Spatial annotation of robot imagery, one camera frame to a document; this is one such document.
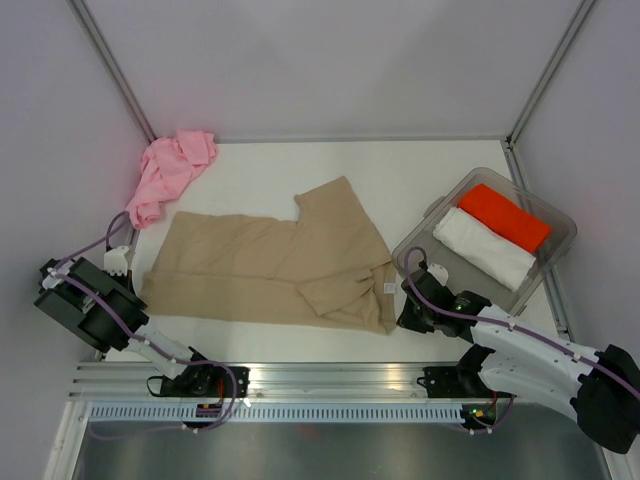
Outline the white t shirt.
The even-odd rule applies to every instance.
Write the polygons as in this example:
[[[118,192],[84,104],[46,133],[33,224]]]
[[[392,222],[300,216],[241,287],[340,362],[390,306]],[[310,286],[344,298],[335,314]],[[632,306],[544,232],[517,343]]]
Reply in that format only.
[[[531,253],[457,207],[437,223],[433,237],[512,292],[521,287],[535,263]]]

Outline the beige t shirt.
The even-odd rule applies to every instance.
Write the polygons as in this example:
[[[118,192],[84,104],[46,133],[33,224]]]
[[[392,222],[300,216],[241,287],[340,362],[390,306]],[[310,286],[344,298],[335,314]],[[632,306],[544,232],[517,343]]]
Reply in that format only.
[[[148,312],[391,333],[396,270],[350,182],[294,200],[295,220],[176,213],[142,278]]]

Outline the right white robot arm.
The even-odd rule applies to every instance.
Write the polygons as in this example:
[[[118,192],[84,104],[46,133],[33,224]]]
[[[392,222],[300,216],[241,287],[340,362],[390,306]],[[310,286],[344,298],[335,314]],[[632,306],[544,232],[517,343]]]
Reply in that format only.
[[[426,270],[401,287],[406,301],[400,327],[441,332],[470,345],[447,377],[424,369],[420,382],[429,397],[516,396],[575,421],[611,452],[630,451],[639,435],[639,367],[626,350],[553,338],[478,294],[453,294]]]

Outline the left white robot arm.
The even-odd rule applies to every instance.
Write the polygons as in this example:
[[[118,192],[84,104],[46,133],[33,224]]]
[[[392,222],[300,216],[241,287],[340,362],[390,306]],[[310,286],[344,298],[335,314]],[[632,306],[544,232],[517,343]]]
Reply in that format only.
[[[34,305],[70,333],[101,353],[133,352],[154,364],[166,378],[183,377],[195,395],[218,384],[218,372],[195,349],[162,334],[132,291],[83,257],[63,264],[52,259],[40,268]]]

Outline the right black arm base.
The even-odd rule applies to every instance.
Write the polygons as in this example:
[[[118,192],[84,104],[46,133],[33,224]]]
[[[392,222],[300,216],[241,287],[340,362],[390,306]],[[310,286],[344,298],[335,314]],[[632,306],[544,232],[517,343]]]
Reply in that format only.
[[[480,368],[427,366],[412,379],[431,399],[507,399],[510,393],[492,390],[480,379]]]

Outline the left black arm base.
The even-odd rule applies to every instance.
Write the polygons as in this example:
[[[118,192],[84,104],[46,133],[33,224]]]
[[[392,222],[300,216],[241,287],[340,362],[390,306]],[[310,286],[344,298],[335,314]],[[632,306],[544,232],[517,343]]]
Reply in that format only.
[[[190,366],[175,379],[151,376],[146,388],[156,398],[244,398],[250,369],[232,366],[230,371],[231,374],[222,367]]]

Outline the clear grey plastic bin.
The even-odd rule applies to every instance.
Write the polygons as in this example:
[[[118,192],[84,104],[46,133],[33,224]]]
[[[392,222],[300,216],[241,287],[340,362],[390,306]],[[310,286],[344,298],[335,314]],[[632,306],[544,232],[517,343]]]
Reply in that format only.
[[[462,207],[465,197],[480,190],[495,192],[516,210],[546,224],[549,235],[534,251],[526,251],[512,236],[498,232],[487,220]],[[474,291],[516,315],[567,251],[576,233],[576,224],[568,215],[495,171],[476,168],[434,203],[394,249],[392,259],[405,276],[418,266],[420,256],[409,251],[419,247],[426,252],[429,266],[437,264],[446,269],[446,285],[451,290]]]

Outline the rolled orange t shirt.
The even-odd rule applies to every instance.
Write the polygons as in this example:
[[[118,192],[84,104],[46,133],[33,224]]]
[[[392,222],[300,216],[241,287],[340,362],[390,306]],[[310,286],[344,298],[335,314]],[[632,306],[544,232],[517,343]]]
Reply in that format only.
[[[552,227],[529,214],[485,184],[467,192],[457,207],[494,233],[534,254],[552,233]]]

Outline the pink crumpled t shirt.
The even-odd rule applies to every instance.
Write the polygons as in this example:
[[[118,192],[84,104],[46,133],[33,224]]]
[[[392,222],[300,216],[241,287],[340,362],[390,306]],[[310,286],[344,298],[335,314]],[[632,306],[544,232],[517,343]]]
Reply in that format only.
[[[140,179],[125,210],[136,230],[161,217],[164,203],[178,199],[218,156],[214,134],[177,130],[152,142],[140,161]]]

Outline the aluminium front rail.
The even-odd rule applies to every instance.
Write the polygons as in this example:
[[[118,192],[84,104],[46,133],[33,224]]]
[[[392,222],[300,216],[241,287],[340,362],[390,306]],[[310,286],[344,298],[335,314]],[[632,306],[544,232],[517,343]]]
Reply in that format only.
[[[244,398],[404,401],[428,398],[412,379],[427,366],[453,363],[254,363]],[[148,362],[84,362],[69,386],[70,401],[147,401],[146,380],[161,373]]]

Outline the right aluminium frame post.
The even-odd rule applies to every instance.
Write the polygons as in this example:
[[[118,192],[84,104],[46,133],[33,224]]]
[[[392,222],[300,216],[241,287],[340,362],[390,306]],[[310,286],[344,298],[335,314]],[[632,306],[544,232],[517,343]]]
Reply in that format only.
[[[598,0],[581,0],[578,3],[510,132],[503,141],[506,150],[512,150],[521,138],[598,4]]]

